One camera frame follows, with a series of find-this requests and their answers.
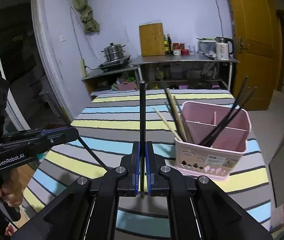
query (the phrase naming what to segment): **electric kettle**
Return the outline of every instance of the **electric kettle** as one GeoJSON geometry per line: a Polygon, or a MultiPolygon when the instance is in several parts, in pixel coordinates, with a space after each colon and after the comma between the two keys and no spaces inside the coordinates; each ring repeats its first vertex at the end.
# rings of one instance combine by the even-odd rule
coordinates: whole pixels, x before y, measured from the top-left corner
{"type": "Polygon", "coordinates": [[[217,58],[229,59],[229,55],[234,53],[234,41],[230,38],[216,37],[217,58]],[[229,43],[232,43],[232,51],[229,52],[229,43]]]}

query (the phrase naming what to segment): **pink utensil holder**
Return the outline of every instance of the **pink utensil holder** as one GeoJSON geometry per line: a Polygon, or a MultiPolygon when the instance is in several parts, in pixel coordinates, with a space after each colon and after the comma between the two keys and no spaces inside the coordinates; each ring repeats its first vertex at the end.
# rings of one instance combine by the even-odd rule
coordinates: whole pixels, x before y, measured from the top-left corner
{"type": "Polygon", "coordinates": [[[183,104],[182,112],[195,144],[180,142],[175,138],[177,155],[175,167],[178,170],[195,176],[205,174],[216,180],[228,178],[246,151],[246,139],[251,131],[248,113],[243,109],[240,110],[219,134],[212,147],[197,144],[216,127],[229,110],[228,106],[193,101],[183,104]]]}
{"type": "Polygon", "coordinates": [[[117,84],[117,87],[120,91],[136,90],[136,83],[134,82],[123,82],[122,84],[117,84]]]}

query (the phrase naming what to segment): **kettle handle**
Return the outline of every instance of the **kettle handle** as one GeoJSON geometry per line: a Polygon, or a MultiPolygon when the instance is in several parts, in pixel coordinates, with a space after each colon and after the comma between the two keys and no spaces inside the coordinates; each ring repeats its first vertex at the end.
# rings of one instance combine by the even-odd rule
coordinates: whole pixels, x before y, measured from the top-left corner
{"type": "Polygon", "coordinates": [[[232,51],[229,52],[229,55],[233,54],[234,53],[234,41],[230,38],[226,38],[226,41],[229,41],[230,43],[232,43],[232,51]]]}

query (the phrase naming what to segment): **human hand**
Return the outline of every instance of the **human hand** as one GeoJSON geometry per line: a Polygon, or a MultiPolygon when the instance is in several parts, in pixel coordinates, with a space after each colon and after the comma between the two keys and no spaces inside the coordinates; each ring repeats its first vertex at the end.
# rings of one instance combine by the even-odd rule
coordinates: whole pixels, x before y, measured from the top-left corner
{"type": "Polygon", "coordinates": [[[11,170],[10,179],[5,181],[0,188],[0,197],[10,206],[18,207],[23,200],[22,184],[19,180],[17,169],[11,170]]]}

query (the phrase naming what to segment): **metal screw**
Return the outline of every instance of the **metal screw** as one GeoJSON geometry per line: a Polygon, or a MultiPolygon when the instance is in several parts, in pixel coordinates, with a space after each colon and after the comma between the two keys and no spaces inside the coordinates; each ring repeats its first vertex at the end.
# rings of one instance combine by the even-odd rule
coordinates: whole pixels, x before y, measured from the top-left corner
{"type": "Polygon", "coordinates": [[[169,166],[162,166],[161,167],[161,171],[163,172],[169,172],[171,170],[171,168],[169,166]]]}
{"type": "Polygon", "coordinates": [[[209,182],[209,178],[207,176],[201,176],[199,181],[203,184],[207,184],[209,182]]]}
{"type": "Polygon", "coordinates": [[[80,177],[77,179],[77,183],[79,183],[80,185],[84,185],[85,183],[87,183],[87,178],[80,177]]]}
{"type": "Polygon", "coordinates": [[[115,170],[116,170],[117,173],[123,173],[123,172],[125,172],[125,168],[122,167],[122,166],[117,167],[115,170]]]}

